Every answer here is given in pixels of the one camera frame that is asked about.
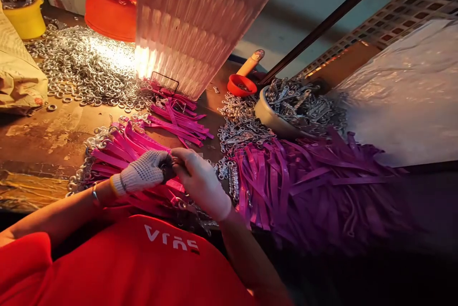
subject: worn table surface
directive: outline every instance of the worn table surface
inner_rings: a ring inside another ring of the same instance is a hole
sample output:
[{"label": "worn table surface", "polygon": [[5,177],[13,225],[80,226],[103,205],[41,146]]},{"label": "worn table surface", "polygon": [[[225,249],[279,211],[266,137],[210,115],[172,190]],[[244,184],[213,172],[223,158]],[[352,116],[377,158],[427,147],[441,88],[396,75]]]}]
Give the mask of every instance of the worn table surface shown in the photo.
[{"label": "worn table surface", "polygon": [[[82,16],[57,8],[45,8],[43,14],[70,26],[84,25]],[[199,123],[209,128],[215,139],[205,140],[202,148],[192,148],[214,162],[223,157],[216,134],[224,119],[217,108],[227,90],[228,76],[239,67],[226,62],[198,102],[196,112],[207,114]],[[48,102],[57,105],[57,110],[41,109],[32,117],[0,114],[0,210],[30,212],[64,197],[67,179],[83,162],[84,141],[93,136],[96,127],[110,125],[110,114],[114,119],[125,115],[118,107],[81,107],[78,102],[64,104],[54,97],[49,97]],[[165,146],[182,146],[176,136],[165,130],[147,132]]]}]

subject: magenta ribbon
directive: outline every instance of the magenta ribbon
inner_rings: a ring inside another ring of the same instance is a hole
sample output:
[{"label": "magenta ribbon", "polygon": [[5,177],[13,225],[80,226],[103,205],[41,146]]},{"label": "magenta ribbon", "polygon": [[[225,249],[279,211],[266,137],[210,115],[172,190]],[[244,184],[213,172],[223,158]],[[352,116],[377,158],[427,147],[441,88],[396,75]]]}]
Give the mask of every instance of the magenta ribbon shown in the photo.
[{"label": "magenta ribbon", "polygon": [[273,139],[235,152],[236,209],[247,227],[271,231],[279,247],[287,241],[304,252],[347,255],[417,229],[402,195],[390,188],[404,171],[378,164],[374,155],[382,151],[358,144],[354,133],[347,143],[330,133],[331,140]]}]

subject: bracelet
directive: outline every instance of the bracelet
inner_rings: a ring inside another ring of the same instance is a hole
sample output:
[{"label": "bracelet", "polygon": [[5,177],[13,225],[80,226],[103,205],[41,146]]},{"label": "bracelet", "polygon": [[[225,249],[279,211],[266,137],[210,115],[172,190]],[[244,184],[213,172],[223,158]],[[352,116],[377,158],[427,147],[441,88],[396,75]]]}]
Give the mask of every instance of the bracelet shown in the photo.
[{"label": "bracelet", "polygon": [[99,198],[97,197],[97,193],[95,192],[97,188],[97,182],[94,182],[93,186],[92,186],[92,203],[94,204],[94,206],[96,206],[97,208],[102,208],[102,204],[99,200]]}]

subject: hand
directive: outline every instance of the hand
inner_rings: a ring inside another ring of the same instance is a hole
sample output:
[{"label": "hand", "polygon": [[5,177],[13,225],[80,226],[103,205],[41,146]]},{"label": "hand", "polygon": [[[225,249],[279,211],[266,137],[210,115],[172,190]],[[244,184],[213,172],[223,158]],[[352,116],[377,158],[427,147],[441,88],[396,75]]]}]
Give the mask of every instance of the hand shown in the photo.
[{"label": "hand", "polygon": [[174,148],[170,154],[182,162],[174,164],[173,170],[197,205],[215,221],[227,218],[232,202],[213,167],[191,149]]},{"label": "hand", "polygon": [[167,155],[165,151],[147,151],[121,173],[110,177],[110,184],[116,194],[123,196],[126,193],[136,193],[162,183],[164,175],[158,166]]}]

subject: glowing lampshade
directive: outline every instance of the glowing lampshade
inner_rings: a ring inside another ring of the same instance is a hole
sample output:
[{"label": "glowing lampshade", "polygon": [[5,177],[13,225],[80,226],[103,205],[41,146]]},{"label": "glowing lampshade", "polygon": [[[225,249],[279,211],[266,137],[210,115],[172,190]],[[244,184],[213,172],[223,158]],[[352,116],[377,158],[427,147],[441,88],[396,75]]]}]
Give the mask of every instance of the glowing lampshade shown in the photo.
[{"label": "glowing lampshade", "polygon": [[86,0],[86,24],[109,38],[135,41],[136,0]]}]

